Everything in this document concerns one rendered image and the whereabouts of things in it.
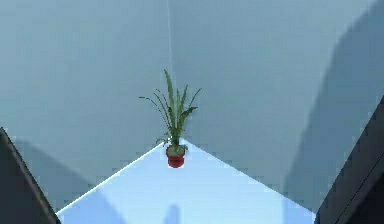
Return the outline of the green plant in red pot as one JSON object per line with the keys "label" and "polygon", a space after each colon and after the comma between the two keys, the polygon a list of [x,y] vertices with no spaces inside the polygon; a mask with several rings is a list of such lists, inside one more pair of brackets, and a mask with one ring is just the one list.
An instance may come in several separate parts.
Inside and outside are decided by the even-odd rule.
{"label": "green plant in red pot", "polygon": [[171,168],[180,168],[185,163],[185,155],[188,151],[188,147],[180,143],[180,138],[184,132],[184,124],[187,118],[197,109],[197,106],[193,106],[193,103],[201,89],[198,89],[189,104],[185,105],[188,86],[185,86],[183,91],[180,92],[178,88],[173,88],[171,76],[166,69],[164,69],[164,75],[168,96],[165,96],[161,90],[157,89],[153,93],[156,101],[144,96],[140,96],[140,99],[149,101],[160,113],[166,126],[166,132],[156,140],[156,143],[165,147],[168,165]]}

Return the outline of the black fridge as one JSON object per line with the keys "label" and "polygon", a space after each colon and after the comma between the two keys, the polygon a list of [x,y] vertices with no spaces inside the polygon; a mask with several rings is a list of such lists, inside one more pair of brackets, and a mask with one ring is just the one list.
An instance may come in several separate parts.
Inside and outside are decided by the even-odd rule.
{"label": "black fridge", "polygon": [[314,224],[348,224],[384,173],[384,95],[321,204]]}

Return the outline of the black cabinet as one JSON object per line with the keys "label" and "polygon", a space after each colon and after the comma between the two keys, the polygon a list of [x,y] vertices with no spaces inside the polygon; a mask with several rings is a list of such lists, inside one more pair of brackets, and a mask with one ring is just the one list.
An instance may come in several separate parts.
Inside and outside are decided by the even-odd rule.
{"label": "black cabinet", "polygon": [[3,127],[0,128],[0,224],[61,224]]}

